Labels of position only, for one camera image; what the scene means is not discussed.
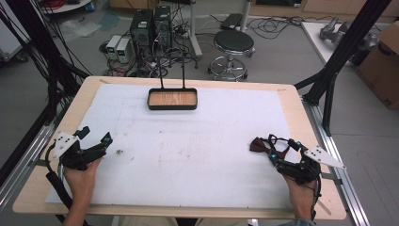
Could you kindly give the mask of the person's right hand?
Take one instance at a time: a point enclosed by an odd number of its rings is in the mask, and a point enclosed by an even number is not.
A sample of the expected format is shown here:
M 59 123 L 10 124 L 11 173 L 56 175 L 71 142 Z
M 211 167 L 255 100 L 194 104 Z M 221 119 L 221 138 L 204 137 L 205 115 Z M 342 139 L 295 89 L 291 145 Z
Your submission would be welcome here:
M 295 218 L 311 220 L 316 182 L 312 181 L 301 186 L 288 176 L 284 176 L 284 180 L 289 188 Z

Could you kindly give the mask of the person's left hand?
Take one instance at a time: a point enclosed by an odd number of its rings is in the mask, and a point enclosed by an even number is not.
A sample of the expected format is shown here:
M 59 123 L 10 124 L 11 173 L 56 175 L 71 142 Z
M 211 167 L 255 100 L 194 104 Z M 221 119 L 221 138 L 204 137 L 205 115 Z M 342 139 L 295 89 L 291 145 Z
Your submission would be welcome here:
M 64 175 L 75 202 L 90 202 L 95 186 L 96 170 L 101 161 L 102 159 L 97 159 L 89 163 L 86 170 L 65 169 Z

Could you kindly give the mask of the grey metal stand leg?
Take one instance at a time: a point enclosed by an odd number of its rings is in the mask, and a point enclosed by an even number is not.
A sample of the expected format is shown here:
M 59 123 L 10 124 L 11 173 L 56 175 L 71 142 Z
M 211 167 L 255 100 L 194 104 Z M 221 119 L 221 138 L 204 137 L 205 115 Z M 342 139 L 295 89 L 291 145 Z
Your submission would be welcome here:
M 188 32 L 189 39 L 196 58 L 202 57 L 200 44 L 196 37 L 196 0 L 189 0 L 190 3 L 190 30 Z

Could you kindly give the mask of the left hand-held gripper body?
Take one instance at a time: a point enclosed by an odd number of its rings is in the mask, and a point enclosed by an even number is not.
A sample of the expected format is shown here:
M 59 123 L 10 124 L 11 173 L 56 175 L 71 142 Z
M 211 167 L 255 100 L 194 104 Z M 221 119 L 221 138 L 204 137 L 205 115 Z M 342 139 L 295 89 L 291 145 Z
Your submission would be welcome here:
M 59 132 L 56 136 L 53 158 L 66 168 L 74 170 L 86 170 L 87 165 L 106 155 L 106 151 L 91 150 L 91 147 L 82 149 L 78 137 L 65 132 Z

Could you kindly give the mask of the black stand with wooden tray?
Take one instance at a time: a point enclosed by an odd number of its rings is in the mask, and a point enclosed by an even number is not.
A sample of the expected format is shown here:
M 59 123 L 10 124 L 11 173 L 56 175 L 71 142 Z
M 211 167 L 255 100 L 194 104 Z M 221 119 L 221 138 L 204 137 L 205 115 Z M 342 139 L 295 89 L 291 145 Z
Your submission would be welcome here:
M 181 62 L 182 86 L 180 88 L 166 88 L 161 71 L 161 60 L 171 64 L 175 58 Z M 154 56 L 159 69 L 160 87 L 152 88 L 148 92 L 147 106 L 149 110 L 195 110 L 198 106 L 198 91 L 185 85 L 185 56 Z

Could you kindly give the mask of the black computer tower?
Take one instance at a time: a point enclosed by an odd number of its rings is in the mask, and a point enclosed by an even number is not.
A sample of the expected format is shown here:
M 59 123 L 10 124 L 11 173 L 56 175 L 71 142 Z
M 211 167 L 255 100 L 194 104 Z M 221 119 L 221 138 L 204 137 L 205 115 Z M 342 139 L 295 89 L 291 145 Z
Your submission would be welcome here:
M 157 6 L 154 11 L 155 34 L 158 46 L 167 50 L 171 47 L 170 6 Z
M 152 9 L 138 9 L 130 26 L 130 33 L 136 51 L 143 48 L 149 54 L 152 52 L 154 40 L 154 20 Z

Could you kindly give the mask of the dark red bow tie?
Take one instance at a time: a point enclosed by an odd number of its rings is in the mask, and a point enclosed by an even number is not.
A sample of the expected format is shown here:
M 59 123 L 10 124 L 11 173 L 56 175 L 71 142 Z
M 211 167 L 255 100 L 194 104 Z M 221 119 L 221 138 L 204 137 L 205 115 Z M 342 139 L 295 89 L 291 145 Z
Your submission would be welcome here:
M 285 141 L 285 138 L 276 137 L 275 135 L 272 134 L 270 134 L 268 138 L 255 137 L 249 144 L 249 149 L 255 153 L 267 153 L 267 154 L 269 154 L 270 151 L 277 151 L 283 153 L 285 158 L 286 154 L 290 150 L 290 147 L 285 148 L 283 151 L 278 151 L 276 149 L 276 144 L 278 141 Z

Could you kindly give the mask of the white power supply unit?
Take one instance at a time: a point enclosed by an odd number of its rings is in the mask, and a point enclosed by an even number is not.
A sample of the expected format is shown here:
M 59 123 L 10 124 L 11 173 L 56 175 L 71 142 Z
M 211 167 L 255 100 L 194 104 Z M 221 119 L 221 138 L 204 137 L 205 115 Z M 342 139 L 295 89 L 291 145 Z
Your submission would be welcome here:
M 120 39 L 121 35 L 114 35 L 105 46 L 107 55 L 112 60 L 118 59 L 117 47 L 119 45 Z
M 117 47 L 117 55 L 120 63 L 128 63 L 131 56 L 130 44 L 127 38 L 122 38 Z

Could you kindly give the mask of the light wooden table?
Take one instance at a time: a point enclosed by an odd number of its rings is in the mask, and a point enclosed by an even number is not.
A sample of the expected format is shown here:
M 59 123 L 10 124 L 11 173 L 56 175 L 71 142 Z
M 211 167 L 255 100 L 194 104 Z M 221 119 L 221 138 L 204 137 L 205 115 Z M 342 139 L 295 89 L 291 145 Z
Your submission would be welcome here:
M 91 76 L 87 78 L 77 95 L 72 101 L 71 106 L 61 123 L 56 127 L 56 131 L 74 131 L 78 123 L 84 118 L 91 103 L 102 85 L 140 85 L 156 86 L 159 81 L 155 78 L 128 78 L 128 77 L 105 77 Z M 300 140 L 307 146 L 315 145 L 316 134 L 311 128 L 311 121 L 308 119 L 304 105 L 300 101 L 297 90 L 292 85 L 287 84 L 266 84 L 250 82 L 223 82 L 206 80 L 188 80 L 188 87 L 211 88 L 211 89 L 248 89 L 275 91 L 281 102 L 285 119 L 288 122 L 289 131 L 294 139 Z M 21 192 L 17 196 L 12 210 L 22 214 L 64 214 L 67 208 L 62 203 L 47 203 L 45 196 L 50 191 L 51 185 L 44 178 L 47 169 L 36 165 L 32 173 L 28 176 Z M 347 217 L 342 198 L 334 182 L 328 179 L 322 180 L 322 197 L 315 206 L 318 220 L 341 220 Z M 92 205 L 88 212 L 91 215 L 127 215 L 127 216 L 147 216 L 147 217 L 179 217 L 179 218 L 290 218 L 293 213 L 283 209 L 264 209 L 264 208 L 232 208 L 232 207 L 157 207 L 157 206 L 133 206 L 116 204 L 97 204 Z

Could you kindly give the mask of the white round table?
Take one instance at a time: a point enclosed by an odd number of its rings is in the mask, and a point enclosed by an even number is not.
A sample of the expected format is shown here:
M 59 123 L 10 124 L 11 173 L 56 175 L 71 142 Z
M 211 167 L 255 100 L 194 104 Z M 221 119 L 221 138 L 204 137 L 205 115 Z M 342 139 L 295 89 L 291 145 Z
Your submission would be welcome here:
M 45 14 L 62 13 L 79 8 L 87 12 L 95 10 L 93 0 L 43 0 L 40 7 Z

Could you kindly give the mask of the white table mat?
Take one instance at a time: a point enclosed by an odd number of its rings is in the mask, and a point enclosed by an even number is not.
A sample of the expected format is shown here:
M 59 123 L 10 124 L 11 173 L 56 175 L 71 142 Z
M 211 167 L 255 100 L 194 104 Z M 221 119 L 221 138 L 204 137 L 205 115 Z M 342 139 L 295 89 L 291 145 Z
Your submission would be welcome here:
M 290 136 L 274 90 L 200 88 L 194 110 L 151 110 L 149 87 L 103 84 L 82 125 L 83 148 L 113 138 L 95 204 L 288 209 L 287 185 L 255 137 Z

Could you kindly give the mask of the brown cardboard box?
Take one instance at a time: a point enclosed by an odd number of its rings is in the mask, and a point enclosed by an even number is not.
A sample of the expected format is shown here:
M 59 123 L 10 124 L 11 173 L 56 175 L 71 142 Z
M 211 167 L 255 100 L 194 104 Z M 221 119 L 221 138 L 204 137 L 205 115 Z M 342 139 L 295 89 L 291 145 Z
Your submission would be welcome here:
M 378 45 L 361 62 L 357 75 L 388 109 L 399 109 L 399 21 L 377 35 Z

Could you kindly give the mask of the black metal frame post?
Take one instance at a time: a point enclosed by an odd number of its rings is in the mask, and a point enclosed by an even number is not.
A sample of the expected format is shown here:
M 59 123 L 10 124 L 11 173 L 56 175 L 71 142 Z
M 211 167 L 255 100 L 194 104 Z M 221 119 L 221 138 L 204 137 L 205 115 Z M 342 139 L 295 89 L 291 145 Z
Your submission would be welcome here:
M 336 78 L 346 61 L 355 53 L 360 41 L 371 30 L 391 1 L 366 0 L 325 66 L 318 73 L 295 84 L 296 89 L 303 89 L 311 85 L 311 89 L 303 95 L 303 100 L 309 105 L 319 106 L 321 97 L 325 96 L 321 124 L 329 137 L 331 136 L 330 118 Z
M 45 24 L 40 6 L 34 0 L 5 1 L 30 43 L 27 44 L 18 34 L 19 26 L 5 12 L 0 12 L 0 19 L 23 46 L 47 83 L 48 104 L 44 116 L 45 121 L 50 122 L 57 117 L 60 105 L 68 106 L 90 73 L 77 68 L 60 53 L 49 31 L 51 26 Z

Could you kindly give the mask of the black round stool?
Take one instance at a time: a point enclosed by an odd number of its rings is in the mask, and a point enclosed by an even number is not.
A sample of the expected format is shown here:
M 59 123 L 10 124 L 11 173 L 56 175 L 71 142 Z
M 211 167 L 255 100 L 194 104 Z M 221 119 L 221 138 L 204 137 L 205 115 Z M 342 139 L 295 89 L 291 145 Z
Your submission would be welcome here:
M 237 56 L 252 56 L 254 40 L 251 36 L 237 30 L 222 30 L 215 34 L 214 47 L 224 53 L 224 56 L 216 57 L 208 66 L 207 71 L 215 80 L 247 79 L 245 63 Z

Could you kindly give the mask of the black flat box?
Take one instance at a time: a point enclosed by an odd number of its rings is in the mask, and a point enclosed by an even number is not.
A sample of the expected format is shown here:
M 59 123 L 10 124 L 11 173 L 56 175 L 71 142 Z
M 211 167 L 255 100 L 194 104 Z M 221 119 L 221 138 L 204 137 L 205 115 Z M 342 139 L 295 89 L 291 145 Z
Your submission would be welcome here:
M 220 25 L 222 30 L 239 30 L 241 28 L 242 15 L 240 13 L 230 14 Z

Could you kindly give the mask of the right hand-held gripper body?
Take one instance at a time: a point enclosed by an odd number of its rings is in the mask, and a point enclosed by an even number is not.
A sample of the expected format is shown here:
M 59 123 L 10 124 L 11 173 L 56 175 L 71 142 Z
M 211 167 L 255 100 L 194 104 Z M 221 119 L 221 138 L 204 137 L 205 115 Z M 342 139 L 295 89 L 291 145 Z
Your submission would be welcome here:
M 301 147 L 299 151 L 301 160 L 298 163 L 285 160 L 278 160 L 276 163 L 276 169 L 280 174 L 294 179 L 299 185 L 316 180 L 321 173 L 321 164 L 346 170 L 346 165 L 319 146 L 310 149 Z

